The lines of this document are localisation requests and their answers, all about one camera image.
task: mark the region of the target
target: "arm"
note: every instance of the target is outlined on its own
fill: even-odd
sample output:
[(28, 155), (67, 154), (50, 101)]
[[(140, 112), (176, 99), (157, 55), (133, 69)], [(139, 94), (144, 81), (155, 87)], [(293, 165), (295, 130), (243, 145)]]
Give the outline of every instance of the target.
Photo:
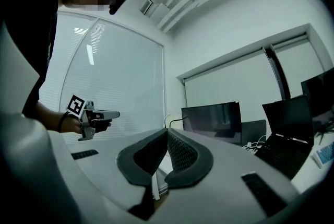
[[(33, 108), (29, 110), (29, 113), (26, 113), (26, 116), (40, 121), (47, 130), (57, 131), (63, 113), (53, 112), (40, 102), (37, 102)], [(81, 134), (81, 124), (79, 120), (70, 116), (66, 117), (61, 128), (61, 133), (64, 132)]]

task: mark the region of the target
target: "window blind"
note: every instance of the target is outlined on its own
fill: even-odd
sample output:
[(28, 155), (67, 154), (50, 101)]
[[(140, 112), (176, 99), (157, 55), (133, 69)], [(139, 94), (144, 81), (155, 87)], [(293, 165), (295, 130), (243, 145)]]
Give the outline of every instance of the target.
[[(121, 116), (95, 140), (160, 128), (164, 115), (163, 50), (153, 41), (98, 20), (79, 46), (63, 86), (60, 111), (75, 94)], [(64, 135), (76, 143), (78, 135)]]
[(40, 88), (40, 102), (50, 110), (59, 111), (64, 77), (73, 52), (93, 24), (95, 18), (58, 12), (57, 31), (52, 57), (44, 84)]
[(301, 82), (324, 72), (308, 39), (275, 49), (275, 52), (287, 78), (291, 98), (303, 94)]
[(185, 80), (188, 107), (240, 102), (242, 122), (265, 119), (262, 104), (281, 100), (275, 75), (260, 50)]

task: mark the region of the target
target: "computer monitor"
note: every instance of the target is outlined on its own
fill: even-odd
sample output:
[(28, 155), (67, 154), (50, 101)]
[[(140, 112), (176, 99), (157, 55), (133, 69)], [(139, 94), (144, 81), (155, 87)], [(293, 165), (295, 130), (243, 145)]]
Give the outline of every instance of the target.
[(241, 144), (238, 102), (182, 108), (183, 129), (200, 135)]
[(263, 104), (273, 134), (313, 141), (312, 116), (306, 95)]
[(334, 119), (334, 68), (301, 83), (307, 96), (315, 129)]

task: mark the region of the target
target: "person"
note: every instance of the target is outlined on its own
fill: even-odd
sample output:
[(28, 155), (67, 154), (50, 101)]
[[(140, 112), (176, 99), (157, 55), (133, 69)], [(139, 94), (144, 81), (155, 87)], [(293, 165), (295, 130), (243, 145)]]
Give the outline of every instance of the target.
[[(56, 131), (63, 114), (47, 109), (39, 102), (39, 89), (45, 81), (52, 57), (56, 34), (57, 10), (65, 5), (71, 8), (108, 6), (113, 0), (4, 0), (4, 23), (18, 49), (40, 75), (23, 109), (23, 114), (40, 121), (46, 129)], [(60, 132), (81, 134), (78, 119), (66, 117)]]

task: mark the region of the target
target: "laptop screen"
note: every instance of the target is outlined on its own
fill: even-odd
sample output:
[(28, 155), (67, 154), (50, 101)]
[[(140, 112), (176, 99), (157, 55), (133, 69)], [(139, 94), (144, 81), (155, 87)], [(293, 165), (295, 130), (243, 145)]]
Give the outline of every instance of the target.
[(334, 119), (334, 68), (301, 83), (316, 129)]
[(313, 143), (312, 115), (306, 95), (262, 106), (272, 133)]

